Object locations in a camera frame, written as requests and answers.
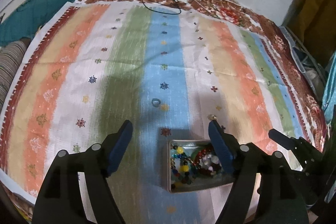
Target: striped fabric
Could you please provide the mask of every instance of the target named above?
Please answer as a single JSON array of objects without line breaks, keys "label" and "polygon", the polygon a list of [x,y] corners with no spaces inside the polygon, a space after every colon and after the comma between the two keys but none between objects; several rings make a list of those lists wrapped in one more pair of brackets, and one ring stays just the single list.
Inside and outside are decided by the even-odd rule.
[{"label": "striped fabric", "polygon": [[0,48],[0,109],[25,52],[26,45],[22,41],[14,41]]},{"label": "striped fabric", "polygon": [[[59,150],[85,151],[132,121],[133,138],[108,179],[126,223],[215,223],[230,187],[170,194],[162,184],[167,141],[209,139],[212,115],[240,143],[283,151],[293,168],[268,131],[312,136],[268,40],[196,11],[67,4],[32,41],[16,82],[0,116],[0,165],[32,196]],[[94,221],[85,194],[83,202]]]}]

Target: green stripe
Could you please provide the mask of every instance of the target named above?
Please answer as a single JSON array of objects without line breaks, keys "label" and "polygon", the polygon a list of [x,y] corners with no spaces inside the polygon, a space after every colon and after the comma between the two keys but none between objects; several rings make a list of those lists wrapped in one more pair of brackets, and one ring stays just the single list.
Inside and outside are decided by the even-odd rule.
[{"label": "green stripe", "polygon": [[139,92],[143,78],[143,60],[151,11],[134,7],[119,30],[104,75],[105,96],[98,108],[99,139],[118,131],[128,119],[133,137],[117,172],[108,179],[112,195],[126,223],[139,223],[141,189],[139,187]]},{"label": "green stripe", "polygon": [[261,55],[253,37],[244,30],[241,30],[240,32],[246,44],[249,45],[249,49],[253,55],[254,61],[267,83],[267,88],[269,92],[273,96],[275,106],[280,116],[283,131],[286,132],[286,135],[288,137],[295,137],[294,126],[292,123],[290,113],[282,97],[277,81],[270,70],[270,67],[267,65],[266,61]]}]

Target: bed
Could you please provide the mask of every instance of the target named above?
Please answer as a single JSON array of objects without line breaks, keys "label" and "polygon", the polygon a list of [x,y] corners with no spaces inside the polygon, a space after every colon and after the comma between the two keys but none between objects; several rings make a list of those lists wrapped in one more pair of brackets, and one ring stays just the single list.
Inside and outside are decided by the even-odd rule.
[{"label": "bed", "polygon": [[[328,133],[282,32],[234,0],[76,0],[36,34],[12,82],[0,115],[2,177],[34,203],[59,150],[85,151],[129,119],[133,139],[108,179],[126,223],[215,223],[230,186],[170,194],[161,183],[167,141],[209,139],[214,118],[240,143],[282,151],[293,169],[268,131],[320,151]],[[257,201],[255,191],[249,215]]]}]

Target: brown floral fabric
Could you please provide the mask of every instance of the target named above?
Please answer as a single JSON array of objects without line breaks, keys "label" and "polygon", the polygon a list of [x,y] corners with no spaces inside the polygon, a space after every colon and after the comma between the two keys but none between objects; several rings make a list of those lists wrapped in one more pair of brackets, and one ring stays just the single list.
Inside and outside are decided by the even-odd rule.
[{"label": "brown floral fabric", "polygon": [[[327,135],[323,112],[317,104],[314,93],[305,77],[296,68],[287,40],[274,22],[239,5],[234,0],[76,0],[77,3],[86,4],[97,1],[137,1],[146,4],[158,3],[182,10],[193,9],[201,14],[229,21],[250,32],[267,37],[267,41],[264,41],[264,43],[270,45],[274,51],[272,61],[289,88],[297,113],[304,113],[304,117],[299,115],[300,123],[310,125],[309,131],[313,133],[315,146],[322,151]],[[304,134],[305,138],[309,140],[306,128],[304,128]]]}]

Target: blue stripe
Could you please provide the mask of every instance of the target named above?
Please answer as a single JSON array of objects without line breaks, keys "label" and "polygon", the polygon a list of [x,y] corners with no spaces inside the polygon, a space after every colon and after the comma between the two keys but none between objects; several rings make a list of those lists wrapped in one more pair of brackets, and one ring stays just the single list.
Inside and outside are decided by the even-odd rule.
[{"label": "blue stripe", "polygon": [[254,33],[250,33],[250,35],[253,37],[257,47],[260,50],[261,55],[263,56],[265,62],[268,64],[275,80],[277,81],[278,85],[279,85],[279,89],[281,91],[283,100],[286,104],[286,107],[288,109],[288,112],[291,116],[291,120],[293,123],[293,127],[294,127],[294,133],[295,133],[295,137],[303,137],[303,131],[302,131],[302,127],[299,123],[299,117],[297,116],[296,110],[295,110],[295,105],[291,100],[290,94],[288,92],[288,87],[285,85],[285,83],[283,82],[280,73],[278,72],[277,68],[275,67],[275,65],[272,63],[270,57],[268,56],[268,54],[266,53],[266,50],[264,48],[263,43],[261,42],[260,38],[254,34]]},{"label": "blue stripe", "polygon": [[[147,219],[148,224],[200,223],[196,193],[171,194],[163,189],[163,170],[168,164],[164,151],[168,140],[190,139],[188,92],[178,16],[152,13],[144,64],[139,125],[140,149],[143,155],[139,166],[141,191],[144,196],[141,203],[142,218]],[[163,64],[168,66],[166,70],[161,67]],[[160,88],[163,83],[168,84],[167,89]],[[153,98],[160,99],[161,105],[167,104],[169,110],[153,107]],[[161,135],[162,128],[169,128],[171,135]],[[167,212],[169,206],[176,209],[175,213]]]}]

